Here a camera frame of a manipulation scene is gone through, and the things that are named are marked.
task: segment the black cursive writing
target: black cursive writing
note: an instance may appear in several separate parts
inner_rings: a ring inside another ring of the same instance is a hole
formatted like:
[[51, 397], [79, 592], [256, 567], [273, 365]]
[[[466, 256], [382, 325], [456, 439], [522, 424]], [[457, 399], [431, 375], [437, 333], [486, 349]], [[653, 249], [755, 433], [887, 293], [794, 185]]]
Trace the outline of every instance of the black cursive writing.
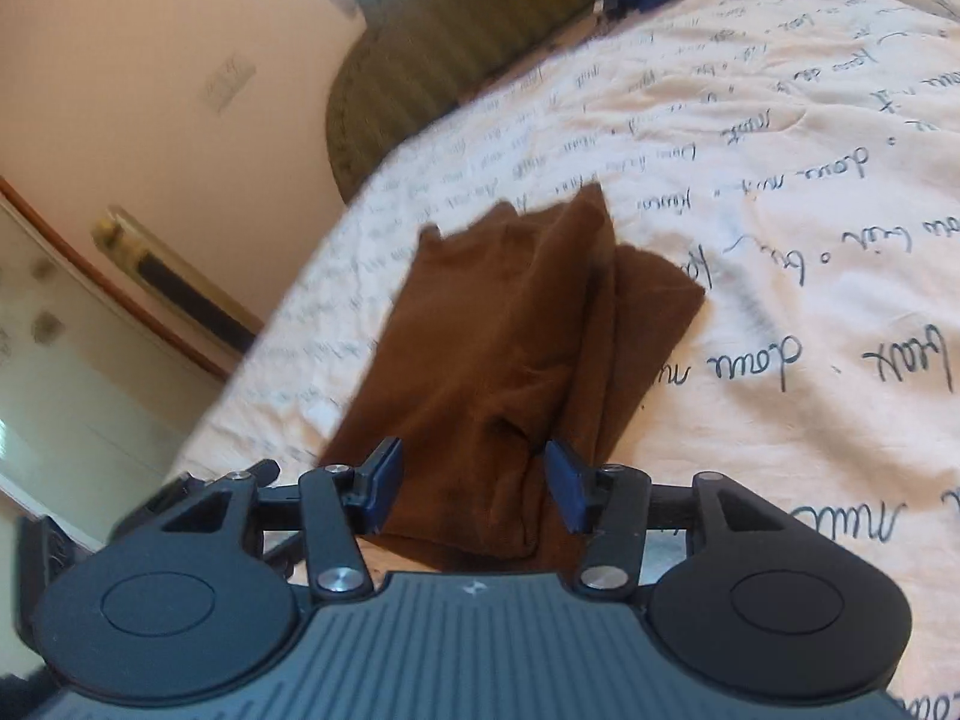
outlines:
[[774, 189], [781, 189], [781, 187], [784, 186], [784, 174], [771, 175], [762, 181], [748, 181], [744, 178], [740, 183], [743, 188], [743, 194], [750, 194], [751, 191], [773, 191]]
[[924, 79], [920, 83], [940, 89], [947, 86], [958, 86], [960, 85], [960, 73], [942, 73], [936, 79]]
[[950, 371], [947, 342], [935, 324], [928, 324], [923, 329], [923, 333], [925, 333], [923, 343], [916, 337], [903, 343], [891, 343], [889, 352], [885, 352], [886, 344], [882, 343], [877, 351], [864, 352], [860, 357], [864, 360], [877, 360], [877, 375], [880, 376], [880, 381], [886, 382], [884, 367], [888, 367], [896, 376], [896, 381], [901, 382], [904, 381], [905, 372], [916, 373], [929, 369], [930, 360], [926, 354], [928, 351], [939, 354], [944, 367], [944, 378], [947, 379], [947, 389], [952, 392], [953, 374]]
[[906, 253], [909, 254], [913, 251], [913, 239], [910, 237], [910, 233], [905, 227], [894, 227], [892, 230], [884, 229], [883, 227], [864, 227], [860, 230], [859, 233], [854, 232], [845, 232], [840, 236], [840, 242], [846, 242], [847, 240], [856, 241], [862, 250], [867, 250], [867, 244], [875, 244], [878, 241], [886, 241], [891, 236], [899, 236], [904, 239], [904, 248]]
[[534, 170], [538, 169], [539, 167], [543, 167], [545, 163], [545, 156], [521, 159], [520, 162], [517, 162], [517, 165], [514, 165], [514, 178], [520, 179], [527, 175], [527, 173], [534, 172]]
[[936, 132], [940, 129], [936, 124], [930, 124], [923, 119], [906, 119], [904, 124], [913, 124], [918, 132]]
[[[787, 343], [791, 343], [793, 351], [786, 353]], [[779, 343], [771, 343], [766, 349], [760, 349], [757, 354], [752, 352], [740, 355], [731, 360], [730, 356], [722, 354], [719, 357], [708, 357], [707, 363], [714, 365], [714, 372], [718, 379], [723, 378], [724, 362], [727, 364], [727, 378], [733, 381], [734, 378], [746, 375], [757, 376], [765, 372], [770, 367], [771, 352], [776, 352], [779, 357], [779, 374], [781, 375], [781, 392], [786, 392], [786, 367], [793, 365], [800, 360], [800, 354], [803, 354], [803, 345], [796, 336], [784, 336]]]
[[637, 172], [644, 172], [647, 169], [647, 158], [640, 154], [640, 156], [621, 159], [619, 162], [607, 162], [605, 167], [606, 170], [613, 170], [614, 172], [627, 172], [628, 167], [635, 167]]
[[863, 166], [866, 165], [869, 160], [870, 151], [867, 151], [865, 146], [858, 146], [858, 148], [853, 150], [853, 154], [848, 154], [833, 163], [827, 162], [827, 164], [822, 167], [808, 167], [806, 170], [797, 170], [797, 175], [803, 175], [806, 176], [806, 178], [823, 178], [825, 175], [841, 175], [847, 172], [847, 170], [853, 169], [847, 164], [847, 162], [850, 161], [853, 165], [856, 165], [857, 172], [860, 174], [860, 177], [863, 178], [867, 175], [865, 170], [863, 170]]
[[820, 68], [808, 68], [807, 70], [798, 71], [798, 73], [793, 74], [793, 79], [795, 81], [799, 81], [800, 79], [804, 81], [819, 81]]
[[596, 180], [596, 172], [592, 172], [590, 175], [573, 175], [560, 181], [553, 188], [553, 194], [567, 194], [570, 191], [577, 191], [583, 189], [584, 184], [592, 184]]
[[656, 377], [656, 382], [659, 384], [660, 382], [664, 381], [664, 376], [665, 376], [667, 384], [681, 386], [683, 382], [686, 381], [686, 377], [689, 375], [689, 372], [690, 372], [690, 366], [688, 365], [686, 367], [686, 370], [683, 372], [683, 378], [680, 378], [679, 365], [675, 364], [673, 365], [673, 367], [670, 367], [669, 364], [662, 365], [661, 372], [659, 372], [659, 376]]
[[801, 16], [798, 16], [795, 19], [791, 19], [788, 22], [783, 22], [778, 25], [780, 29], [784, 32], [789, 32], [794, 29], [799, 29], [801, 26], [815, 26], [813, 23], [813, 16], [809, 13], [805, 13]]
[[584, 84], [589, 81], [589, 79], [595, 79], [600, 74], [600, 66], [594, 65], [587, 71], [583, 71], [579, 76], [576, 77], [574, 83], [577, 85], [577, 89], [583, 89]]
[[871, 541], [879, 541], [881, 544], [885, 544], [887, 541], [890, 541], [891, 536], [894, 535], [896, 518], [899, 513], [906, 508], [905, 503], [896, 504], [896, 507], [894, 507], [893, 512], [890, 514], [890, 521], [888, 522], [887, 504], [885, 501], [880, 501], [880, 518], [877, 519], [877, 528], [874, 528], [874, 511], [870, 508], [869, 504], [865, 503], [846, 509], [842, 506], [824, 506], [822, 509], [815, 509], [812, 506], [800, 506], [797, 509], [793, 509], [790, 514], [798, 519], [800, 519], [801, 514], [810, 514], [813, 517], [813, 524], [810, 527], [817, 533], [822, 533], [823, 535], [826, 535], [824, 533], [824, 523], [826, 523], [829, 518], [829, 537], [833, 541], [837, 541], [838, 533], [843, 533], [844, 536], [850, 536], [851, 538], [860, 538], [860, 525], [866, 520], [867, 528], [863, 535], [870, 538]]
[[957, 509], [960, 509], [960, 488], [955, 490], [944, 490], [940, 496], [941, 503], [947, 503], [947, 498], [952, 498], [953, 502], [957, 504]]
[[643, 71], [640, 80], [636, 83], [632, 83], [627, 87], [627, 92], [638, 92], [641, 89], [646, 89], [648, 86], [653, 86], [656, 83], [656, 74], [652, 70]]
[[570, 151], [579, 151], [582, 148], [592, 148], [596, 145], [596, 135], [581, 135], [580, 137], [574, 138], [572, 141], [567, 141], [564, 143], [563, 150], [567, 153], [570, 153]]
[[688, 261], [682, 266], [683, 272], [700, 284], [701, 275], [707, 281], [707, 289], [713, 289], [713, 277], [710, 275], [710, 266], [707, 264], [707, 255], [704, 254], [704, 247], [697, 246], [697, 252], [688, 251], [690, 255]]
[[870, 56], [870, 52], [868, 52], [866, 49], [858, 49], [853, 52], [853, 59], [848, 62], [841, 62], [840, 64], [834, 65], [833, 71], [834, 73], [841, 73], [845, 70], [852, 70], [853, 68], [862, 67], [863, 65], [867, 64], [868, 61], [874, 63], [875, 65], [880, 64], [880, 62], [877, 62], [874, 57]]
[[930, 696], [920, 696], [913, 699], [909, 704], [905, 699], [895, 698], [896, 701], [914, 720], [952, 720], [955, 716], [950, 712], [950, 705], [955, 701], [960, 701], [960, 690], [949, 693], [941, 693], [939, 696], [931, 698]]
[[938, 238], [940, 237], [941, 231], [943, 231], [947, 237], [950, 238], [953, 233], [960, 232], [960, 220], [957, 217], [947, 217], [945, 220], [935, 218], [933, 221], [925, 221], [923, 223], [923, 229], [928, 231], [928, 233], [935, 234]]
[[661, 194], [659, 197], [647, 197], [637, 201], [637, 210], [661, 211], [672, 209], [676, 215], [690, 210], [690, 187], [686, 191], [674, 191], [673, 194]]
[[748, 132], [760, 132], [760, 130], [770, 128], [770, 109], [767, 108], [763, 113], [758, 113], [750, 119], [743, 119], [742, 122], [733, 124], [720, 131], [720, 134], [727, 138], [727, 146], [733, 143], [739, 143]]
[[882, 103], [882, 108], [878, 108], [880, 113], [889, 113], [896, 114], [901, 105], [899, 103], [894, 103], [893, 95], [907, 95], [908, 97], [915, 97], [917, 95], [916, 90], [912, 86], [908, 86], [906, 89], [895, 90], [895, 89], [880, 89], [876, 92], [870, 93], [871, 97], [877, 98], [879, 103]]
[[660, 148], [656, 152], [656, 159], [688, 159], [690, 162], [696, 162], [697, 145], [696, 143], [687, 143], [684, 146]]
[[805, 281], [806, 277], [806, 263], [803, 259], [802, 252], [799, 252], [798, 250], [790, 250], [786, 254], [783, 254], [781, 251], [776, 250], [773, 247], [768, 247], [768, 245], [758, 241], [752, 235], [741, 235], [736, 239], [736, 241], [733, 242], [733, 245], [723, 250], [723, 254], [733, 251], [736, 247], [738, 247], [738, 245], [741, 244], [741, 242], [744, 241], [752, 242], [761, 254], [769, 254], [770, 259], [785, 271], [788, 271], [789, 269], [797, 271], [798, 275], [800, 276], [800, 286], [803, 287], [803, 281]]
[[528, 89], [533, 89], [535, 86], [539, 86], [543, 80], [544, 71], [541, 68], [535, 68], [534, 70], [529, 71], [526, 76], [523, 76], [520, 81], [517, 81], [517, 85], [515, 85], [513, 91], [526, 92]]

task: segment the green cushion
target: green cushion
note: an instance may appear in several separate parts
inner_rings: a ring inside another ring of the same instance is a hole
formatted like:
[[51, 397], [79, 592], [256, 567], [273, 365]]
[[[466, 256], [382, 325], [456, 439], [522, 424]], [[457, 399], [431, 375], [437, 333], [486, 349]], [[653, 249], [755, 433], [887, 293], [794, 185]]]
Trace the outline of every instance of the green cushion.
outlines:
[[330, 91], [326, 139], [349, 202], [406, 138], [594, 0], [357, 0], [367, 31]]

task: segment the floor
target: floor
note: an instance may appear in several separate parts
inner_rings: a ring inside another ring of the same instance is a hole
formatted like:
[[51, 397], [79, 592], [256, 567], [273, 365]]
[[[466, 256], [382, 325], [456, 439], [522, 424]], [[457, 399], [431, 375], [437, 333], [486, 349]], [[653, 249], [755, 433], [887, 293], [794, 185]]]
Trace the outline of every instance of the floor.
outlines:
[[37, 662], [8, 611], [16, 519], [51, 514], [97, 547], [160, 486], [221, 388], [0, 203], [0, 674]]

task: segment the white bedsheet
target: white bedsheet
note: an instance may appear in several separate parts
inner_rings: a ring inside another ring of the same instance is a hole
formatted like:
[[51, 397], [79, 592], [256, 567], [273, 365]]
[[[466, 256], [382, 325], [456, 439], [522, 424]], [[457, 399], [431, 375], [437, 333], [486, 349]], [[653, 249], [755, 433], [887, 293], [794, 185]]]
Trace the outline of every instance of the white bedsheet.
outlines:
[[891, 686], [960, 715], [960, 0], [687, 0], [399, 148], [291, 288], [178, 470], [291, 481], [335, 430], [416, 230], [597, 179], [707, 303], [616, 456], [717, 469], [875, 563]]

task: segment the pink wall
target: pink wall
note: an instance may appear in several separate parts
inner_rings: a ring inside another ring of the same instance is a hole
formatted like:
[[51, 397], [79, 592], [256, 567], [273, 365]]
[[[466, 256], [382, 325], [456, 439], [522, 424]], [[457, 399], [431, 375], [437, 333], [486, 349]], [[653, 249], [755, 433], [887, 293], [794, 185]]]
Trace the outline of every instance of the pink wall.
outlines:
[[[343, 210], [325, 105], [363, 28], [334, 0], [0, 0], [0, 175], [184, 335], [93, 247], [107, 205], [265, 319]], [[256, 75], [217, 114], [234, 52]]]

